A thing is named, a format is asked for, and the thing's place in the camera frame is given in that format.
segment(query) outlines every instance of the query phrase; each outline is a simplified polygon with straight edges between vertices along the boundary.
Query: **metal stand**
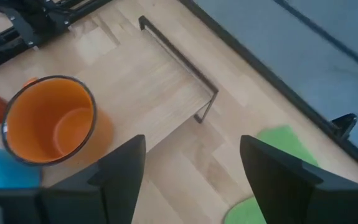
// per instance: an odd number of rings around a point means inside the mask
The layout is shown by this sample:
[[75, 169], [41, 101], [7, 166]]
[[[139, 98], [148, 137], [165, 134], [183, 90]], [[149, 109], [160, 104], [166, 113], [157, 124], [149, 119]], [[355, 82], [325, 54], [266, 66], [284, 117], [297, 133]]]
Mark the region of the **metal stand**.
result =
[[71, 23], [112, 0], [0, 0], [0, 13], [13, 27], [0, 32], [0, 65], [66, 32]]
[[333, 119], [331, 123], [333, 124], [332, 130], [334, 134], [341, 139], [347, 139], [352, 131], [353, 127], [356, 125], [357, 115], [354, 113], [345, 114], [344, 116]]
[[[194, 64], [192, 64], [186, 56], [184, 56], [166, 37], [159, 31], [154, 24], [152, 24], [145, 16], [139, 18], [140, 29], [144, 30], [146, 27], [153, 33], [155, 36], [164, 44], [163, 47], [167, 47], [171, 53], [174, 54], [175, 58], [180, 60], [188, 68], [196, 78], [198, 78], [211, 92], [212, 97], [209, 102], [203, 106], [195, 115], [194, 119], [198, 123], [202, 123], [205, 120], [206, 115], [208, 114], [210, 107], [214, 103], [219, 89], [200, 71]], [[200, 116], [198, 113], [205, 109], [203, 114]]]

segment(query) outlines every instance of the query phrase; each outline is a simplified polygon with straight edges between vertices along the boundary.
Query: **green cloth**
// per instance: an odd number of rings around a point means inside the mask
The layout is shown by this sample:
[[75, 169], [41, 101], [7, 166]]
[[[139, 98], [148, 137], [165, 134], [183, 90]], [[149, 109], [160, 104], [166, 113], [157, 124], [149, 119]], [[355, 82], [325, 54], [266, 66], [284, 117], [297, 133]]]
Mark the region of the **green cloth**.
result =
[[[312, 165], [318, 166], [317, 161], [299, 141], [291, 127], [279, 126], [265, 129], [257, 134], [257, 139], [298, 157]], [[255, 197], [246, 199], [234, 206], [224, 218], [225, 224], [266, 224]]]

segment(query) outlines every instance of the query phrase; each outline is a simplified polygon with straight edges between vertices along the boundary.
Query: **cup rim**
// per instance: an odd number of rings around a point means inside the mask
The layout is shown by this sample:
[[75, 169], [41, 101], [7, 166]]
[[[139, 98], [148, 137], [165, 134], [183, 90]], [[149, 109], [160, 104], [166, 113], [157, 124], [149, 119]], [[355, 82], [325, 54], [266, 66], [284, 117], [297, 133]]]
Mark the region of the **cup rim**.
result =
[[[87, 133], [86, 137], [83, 139], [83, 141], [79, 144], [78, 147], [76, 147], [72, 152], [68, 153], [67, 155], [58, 158], [56, 160], [52, 160], [52, 161], [48, 161], [48, 162], [35, 162], [35, 161], [30, 161], [28, 159], [22, 158], [19, 155], [17, 155], [11, 148], [10, 145], [7, 141], [7, 136], [6, 133], [8, 131], [8, 127], [7, 127], [7, 116], [9, 114], [9, 111], [11, 109], [11, 106], [14, 104], [15, 100], [28, 88], [42, 82], [45, 80], [49, 80], [52, 78], [61, 78], [61, 79], [67, 79], [70, 81], [74, 81], [76, 83], [78, 83], [79, 85], [82, 86], [82, 88], [88, 93], [88, 95], [90, 96], [90, 101], [92, 102], [92, 109], [93, 109], [93, 119], [92, 119], [92, 124], [90, 126], [89, 132]], [[26, 85], [24, 88], [22, 88], [21, 90], [19, 90], [9, 101], [9, 103], [7, 104], [6, 110], [4, 112], [4, 116], [3, 116], [3, 122], [0, 126], [0, 133], [2, 136], [2, 142], [4, 147], [6, 148], [7, 152], [9, 152], [11, 155], [13, 155], [13, 157], [15, 159], [17, 159], [20, 162], [23, 162], [25, 164], [28, 165], [33, 165], [33, 166], [51, 166], [51, 165], [56, 165], [60, 162], [63, 162], [69, 158], [71, 158], [73, 155], [75, 155], [85, 144], [86, 142], [89, 140], [90, 136], [92, 135], [94, 129], [95, 129], [95, 125], [96, 125], [96, 120], [97, 120], [97, 107], [96, 107], [96, 101], [94, 99], [93, 94], [91, 93], [91, 91], [89, 90], [89, 88], [80, 80], [78, 80], [77, 78], [74, 77], [69, 77], [69, 76], [65, 76], [65, 75], [51, 75], [51, 76], [47, 76], [47, 77], [43, 77], [43, 78], [39, 78], [31, 83], [29, 83], [28, 85]]]

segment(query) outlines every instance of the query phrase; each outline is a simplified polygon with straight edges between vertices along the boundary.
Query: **orange cup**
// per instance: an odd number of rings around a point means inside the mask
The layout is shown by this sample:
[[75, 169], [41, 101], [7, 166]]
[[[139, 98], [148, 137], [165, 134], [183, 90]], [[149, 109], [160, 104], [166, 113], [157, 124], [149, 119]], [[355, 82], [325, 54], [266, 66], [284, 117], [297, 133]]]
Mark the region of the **orange cup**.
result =
[[56, 164], [78, 151], [81, 159], [97, 160], [112, 143], [112, 122], [90, 90], [62, 75], [19, 91], [7, 105], [1, 132], [6, 149], [29, 164]]

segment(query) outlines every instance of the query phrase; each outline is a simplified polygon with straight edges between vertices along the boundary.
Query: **blue cup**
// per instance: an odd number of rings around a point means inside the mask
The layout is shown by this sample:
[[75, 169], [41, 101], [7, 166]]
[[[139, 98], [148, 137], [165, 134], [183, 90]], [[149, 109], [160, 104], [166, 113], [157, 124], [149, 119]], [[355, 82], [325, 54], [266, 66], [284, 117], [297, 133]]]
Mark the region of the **blue cup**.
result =
[[0, 149], [0, 189], [40, 186], [41, 168], [21, 164]]

